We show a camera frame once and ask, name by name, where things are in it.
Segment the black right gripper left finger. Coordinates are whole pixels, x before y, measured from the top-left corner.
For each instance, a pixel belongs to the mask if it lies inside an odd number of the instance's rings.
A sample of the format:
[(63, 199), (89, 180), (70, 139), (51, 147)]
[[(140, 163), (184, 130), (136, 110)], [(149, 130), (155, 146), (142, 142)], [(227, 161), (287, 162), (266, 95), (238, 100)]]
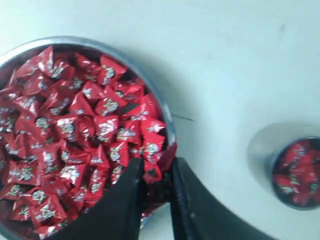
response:
[(48, 240), (137, 240), (145, 201), (144, 161), (130, 161), (118, 181), (86, 214)]

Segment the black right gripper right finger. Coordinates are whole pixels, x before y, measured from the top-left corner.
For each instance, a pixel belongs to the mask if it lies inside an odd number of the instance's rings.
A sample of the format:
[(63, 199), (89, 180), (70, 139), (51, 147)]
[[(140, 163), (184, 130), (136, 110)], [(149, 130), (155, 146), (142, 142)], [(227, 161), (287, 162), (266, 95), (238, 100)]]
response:
[(269, 240), (221, 204), (186, 160), (172, 161), (170, 212), (176, 240)]

